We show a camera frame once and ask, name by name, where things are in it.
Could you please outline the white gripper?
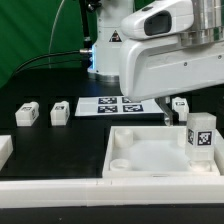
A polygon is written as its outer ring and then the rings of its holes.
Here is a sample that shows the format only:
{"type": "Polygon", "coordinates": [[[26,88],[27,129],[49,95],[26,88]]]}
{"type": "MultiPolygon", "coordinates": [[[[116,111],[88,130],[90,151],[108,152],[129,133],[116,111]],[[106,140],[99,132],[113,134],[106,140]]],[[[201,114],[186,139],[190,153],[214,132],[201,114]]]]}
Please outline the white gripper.
{"type": "Polygon", "coordinates": [[[159,98],[164,122],[173,125],[165,96],[224,83],[224,41],[183,47],[178,35],[128,39],[119,54],[120,89],[132,101],[159,98]]]}

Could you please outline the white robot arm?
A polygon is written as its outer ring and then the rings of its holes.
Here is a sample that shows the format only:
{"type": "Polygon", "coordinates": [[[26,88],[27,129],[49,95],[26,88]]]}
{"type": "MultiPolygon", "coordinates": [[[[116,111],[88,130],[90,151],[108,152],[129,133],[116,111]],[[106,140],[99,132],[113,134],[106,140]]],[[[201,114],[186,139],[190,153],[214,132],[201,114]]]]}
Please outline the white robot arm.
{"type": "Polygon", "coordinates": [[[224,0],[86,0],[97,40],[89,76],[118,82],[133,101],[153,99],[172,123],[167,96],[224,83],[224,0]]]}

